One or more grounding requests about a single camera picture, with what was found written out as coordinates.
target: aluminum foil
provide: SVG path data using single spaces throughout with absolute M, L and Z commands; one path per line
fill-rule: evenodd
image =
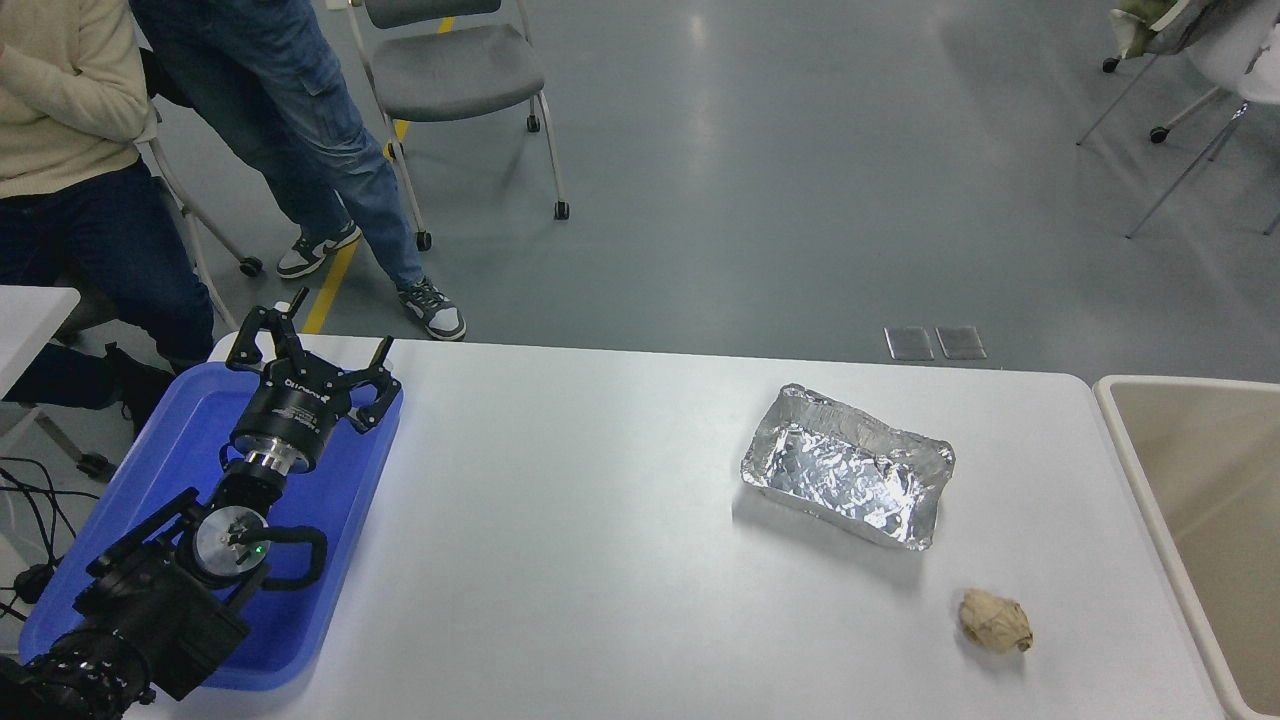
M 755 429 L 742 480 L 877 544 L 927 550 L 954 466 L 950 443 L 788 384 Z

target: blue tray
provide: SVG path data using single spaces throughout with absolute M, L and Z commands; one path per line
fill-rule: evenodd
M 209 500 L 221 478 L 218 451 L 257 380 L 253 373 L 207 363 L 174 382 L 32 611 L 19 641 L 23 662 L 79 624 L 72 602 L 92 582 L 84 569 L 95 557 L 183 489 L 193 487 L 201 502 Z M 372 388 L 361 388 L 355 400 L 371 402 Z M 315 657 L 396 436 L 402 400 L 403 395 L 397 397 L 383 421 L 364 436 L 339 421 L 316 469 L 289 477 L 268 520 L 324 532 L 329 538 L 324 575 L 297 592 L 259 591 L 241 612 L 252 632 L 205 680 L 206 687 L 269 691 L 293 679 Z M 306 546 L 276 544 L 268 559 L 271 577 L 302 575 L 307 553 Z

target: gray floor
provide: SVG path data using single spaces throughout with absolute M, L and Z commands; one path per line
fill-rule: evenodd
M 1276 113 L 1256 109 L 1125 240 L 1231 105 L 1151 145 L 1207 88 L 1162 59 L 1076 147 L 1142 64 L 1100 70 L 1112 3 L 530 4 L 572 218 L 552 219 L 521 109 L 407 138 L 428 269 L 468 342 L 890 363 L 886 325 L 975 325 L 988 360 L 934 364 L 1280 380 L 1280 238 L 1261 234 L 1280 210 Z M 319 12 L 383 136 L 346 18 Z M 261 179 L 160 109 L 179 177 L 273 265 L 296 231 Z M 210 255 L 238 313 L 296 287 Z M 421 337 L 366 249 L 324 332 Z M 123 421 L 61 416 L 116 456 L 128 442 Z

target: blue jeans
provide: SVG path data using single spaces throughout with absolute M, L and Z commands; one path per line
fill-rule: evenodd
M 349 214 L 397 287 L 422 279 L 396 172 L 365 129 L 308 0 L 129 4 L 196 111 L 262 173 L 306 237 L 338 232 Z
M 51 286 L 67 258 L 160 355 L 189 365 L 214 350 L 209 290 L 142 160 L 54 193 L 0 200 L 0 284 Z M 5 400 L 100 407 L 114 391 L 101 357 L 49 345 Z

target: beige bin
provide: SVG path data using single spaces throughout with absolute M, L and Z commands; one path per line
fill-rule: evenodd
M 1093 392 L 1224 707 L 1280 717 L 1280 386 L 1110 375 Z

